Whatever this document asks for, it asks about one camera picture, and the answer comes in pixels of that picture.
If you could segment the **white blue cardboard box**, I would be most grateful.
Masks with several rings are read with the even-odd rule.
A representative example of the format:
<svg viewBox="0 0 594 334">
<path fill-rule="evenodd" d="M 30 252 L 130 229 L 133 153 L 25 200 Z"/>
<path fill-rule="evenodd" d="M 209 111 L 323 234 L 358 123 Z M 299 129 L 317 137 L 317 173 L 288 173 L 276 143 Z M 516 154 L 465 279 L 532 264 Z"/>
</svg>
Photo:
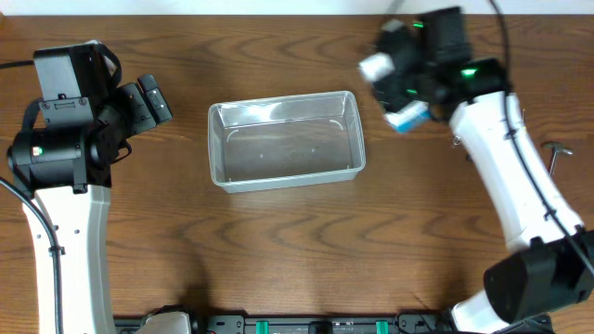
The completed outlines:
<svg viewBox="0 0 594 334">
<path fill-rule="evenodd" d="M 406 134 L 431 119 L 429 104 L 412 101 L 397 112 L 386 111 L 383 118 L 398 133 Z"/>
</svg>

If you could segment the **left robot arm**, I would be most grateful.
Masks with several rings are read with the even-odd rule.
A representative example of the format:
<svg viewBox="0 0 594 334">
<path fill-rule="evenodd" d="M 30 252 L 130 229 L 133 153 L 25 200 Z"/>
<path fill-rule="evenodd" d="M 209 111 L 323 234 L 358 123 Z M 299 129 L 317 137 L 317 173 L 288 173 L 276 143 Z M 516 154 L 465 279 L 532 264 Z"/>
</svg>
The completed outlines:
<svg viewBox="0 0 594 334">
<path fill-rule="evenodd" d="M 6 157 L 8 185 L 32 234 L 39 329 L 116 331 L 107 266 L 111 168 L 130 139 L 172 119 L 156 79 L 123 83 L 122 66 L 90 41 L 37 50 L 42 94 L 25 110 Z"/>
</svg>

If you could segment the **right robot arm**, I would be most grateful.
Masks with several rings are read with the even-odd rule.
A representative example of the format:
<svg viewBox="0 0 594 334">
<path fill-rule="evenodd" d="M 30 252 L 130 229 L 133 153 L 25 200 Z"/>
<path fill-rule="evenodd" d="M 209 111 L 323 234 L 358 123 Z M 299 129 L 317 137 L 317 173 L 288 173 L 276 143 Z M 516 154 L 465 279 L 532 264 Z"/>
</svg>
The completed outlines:
<svg viewBox="0 0 594 334">
<path fill-rule="evenodd" d="M 509 256 L 483 288 L 434 325 L 437 333 L 544 333 L 548 313 L 593 290 L 593 234 L 553 182 L 523 121 L 507 59 L 476 59 L 459 7 L 392 19 L 359 69 L 400 134 L 446 123 L 496 209 Z"/>
</svg>

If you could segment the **clear plastic container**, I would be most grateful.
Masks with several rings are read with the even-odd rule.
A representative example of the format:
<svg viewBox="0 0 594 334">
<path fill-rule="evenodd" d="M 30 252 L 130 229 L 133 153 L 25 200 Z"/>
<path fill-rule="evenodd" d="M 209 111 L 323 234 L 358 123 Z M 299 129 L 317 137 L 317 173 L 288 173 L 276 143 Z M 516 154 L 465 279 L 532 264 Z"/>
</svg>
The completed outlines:
<svg viewBox="0 0 594 334">
<path fill-rule="evenodd" d="M 227 193 L 349 181 L 366 166 L 349 91 L 213 104 L 208 151 L 213 183 Z"/>
</svg>

